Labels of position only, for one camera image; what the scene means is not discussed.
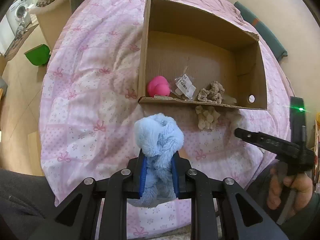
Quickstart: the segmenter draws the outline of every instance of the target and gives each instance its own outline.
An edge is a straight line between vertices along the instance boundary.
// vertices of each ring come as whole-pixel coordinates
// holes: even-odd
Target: washing machine door
[[[25,7],[25,3],[19,4],[16,8],[16,11],[14,13],[14,16],[16,18],[16,21],[19,22],[21,18],[25,19],[27,17],[28,13]]]

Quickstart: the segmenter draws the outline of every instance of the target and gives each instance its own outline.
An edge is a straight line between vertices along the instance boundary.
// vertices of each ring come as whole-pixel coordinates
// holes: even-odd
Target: barcode
[[[181,84],[185,89],[187,89],[187,86],[186,86],[182,81],[180,81],[180,84]]]

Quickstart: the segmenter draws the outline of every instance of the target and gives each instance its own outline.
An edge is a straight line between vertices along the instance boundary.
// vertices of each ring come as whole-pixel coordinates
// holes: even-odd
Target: washing machine
[[[27,12],[28,6],[27,0],[16,0],[6,13],[9,25],[14,35],[16,35],[21,17],[24,18],[26,27],[31,23],[30,14]]]

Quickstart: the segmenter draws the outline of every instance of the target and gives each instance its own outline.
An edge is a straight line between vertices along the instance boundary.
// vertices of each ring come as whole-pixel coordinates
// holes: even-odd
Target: pink ball
[[[170,88],[168,84],[158,84],[153,90],[154,95],[168,96],[170,95]]]
[[[147,86],[147,91],[148,91],[148,94],[149,96],[151,97],[154,97],[154,95],[161,95],[161,94],[158,94],[158,93],[155,93],[154,90],[155,90],[155,87],[159,84],[164,84],[166,85],[168,88],[169,88],[169,83],[167,82],[167,80],[165,79],[165,77],[163,76],[156,76],[154,77],[148,84]]]

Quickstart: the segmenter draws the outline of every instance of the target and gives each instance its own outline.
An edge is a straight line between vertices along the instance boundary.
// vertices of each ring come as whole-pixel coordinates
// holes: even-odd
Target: pink blanket
[[[174,0],[208,10],[256,32],[226,0]],[[223,114],[213,132],[200,131],[194,109],[137,103],[145,0],[85,0],[57,41],[44,78],[40,111],[41,165],[60,203],[84,178],[107,178],[138,155],[133,124],[162,112],[185,134],[192,167],[245,187],[274,155],[236,139]],[[261,39],[268,111],[240,110],[252,131],[288,138],[288,83]],[[190,201],[153,209],[128,205],[128,238],[151,236],[190,223]]]

